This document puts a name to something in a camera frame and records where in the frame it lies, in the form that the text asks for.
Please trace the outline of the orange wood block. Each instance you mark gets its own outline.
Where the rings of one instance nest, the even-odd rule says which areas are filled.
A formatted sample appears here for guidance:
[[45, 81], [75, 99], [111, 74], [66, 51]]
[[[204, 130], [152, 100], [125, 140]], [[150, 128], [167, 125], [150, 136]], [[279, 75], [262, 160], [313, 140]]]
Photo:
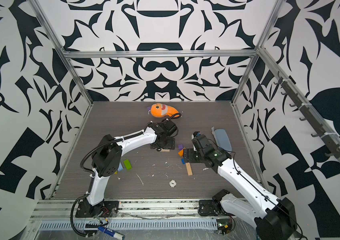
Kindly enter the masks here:
[[184, 149], [180, 150], [180, 151], [178, 152], [178, 154], [179, 154], [181, 157], [183, 157], [183, 155], [184, 155]]

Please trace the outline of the natural wood long block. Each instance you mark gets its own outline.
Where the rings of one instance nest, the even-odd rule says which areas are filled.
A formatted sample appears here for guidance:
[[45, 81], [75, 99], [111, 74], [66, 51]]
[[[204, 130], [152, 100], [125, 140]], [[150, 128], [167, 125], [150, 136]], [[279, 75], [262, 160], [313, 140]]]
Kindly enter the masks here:
[[185, 163], [185, 166], [186, 166], [186, 170], [187, 170], [188, 176], [192, 176], [193, 173], [192, 173], [192, 169], [191, 169], [191, 164], [190, 163]]

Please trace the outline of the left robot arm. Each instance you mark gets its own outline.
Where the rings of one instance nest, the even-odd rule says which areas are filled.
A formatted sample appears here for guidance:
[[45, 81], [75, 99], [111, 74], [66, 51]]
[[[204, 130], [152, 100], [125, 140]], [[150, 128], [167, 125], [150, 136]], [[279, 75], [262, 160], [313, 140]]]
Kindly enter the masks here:
[[158, 152], [173, 150], [177, 134], [176, 124], [165, 119], [160, 123], [150, 122], [144, 129], [129, 135], [104, 136], [98, 146], [87, 153], [80, 162], [80, 168], [91, 174], [91, 185], [85, 194], [85, 203], [94, 207], [104, 201], [109, 178], [118, 170], [124, 154], [144, 145], [150, 145]]

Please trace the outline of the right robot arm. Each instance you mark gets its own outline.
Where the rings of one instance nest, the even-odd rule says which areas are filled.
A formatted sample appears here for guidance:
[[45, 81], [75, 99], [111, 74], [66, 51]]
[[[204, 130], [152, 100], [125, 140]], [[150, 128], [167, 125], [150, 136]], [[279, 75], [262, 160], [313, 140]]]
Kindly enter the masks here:
[[200, 132], [191, 137], [188, 149], [193, 163], [202, 163], [223, 177], [245, 198], [220, 191], [216, 197], [221, 209], [255, 228], [262, 240], [288, 240], [298, 228], [295, 206], [260, 185], [235, 160], [235, 153], [215, 144]]

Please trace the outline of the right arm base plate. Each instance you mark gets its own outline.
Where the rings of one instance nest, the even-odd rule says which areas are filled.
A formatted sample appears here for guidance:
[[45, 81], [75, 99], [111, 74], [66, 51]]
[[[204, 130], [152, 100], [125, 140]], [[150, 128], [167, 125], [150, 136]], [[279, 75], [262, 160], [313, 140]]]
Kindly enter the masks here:
[[216, 200], [199, 200], [198, 204], [198, 214], [200, 216], [221, 216], [225, 214], [220, 203]]

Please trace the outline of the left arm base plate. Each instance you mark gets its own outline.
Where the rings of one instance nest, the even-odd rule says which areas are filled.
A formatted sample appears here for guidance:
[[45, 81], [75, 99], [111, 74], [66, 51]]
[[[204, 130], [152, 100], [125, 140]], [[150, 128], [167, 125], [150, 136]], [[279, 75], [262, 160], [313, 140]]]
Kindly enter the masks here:
[[76, 218], [92, 218], [95, 216], [107, 218], [119, 211], [119, 201], [103, 201], [92, 206], [87, 199], [81, 201], [76, 211]]

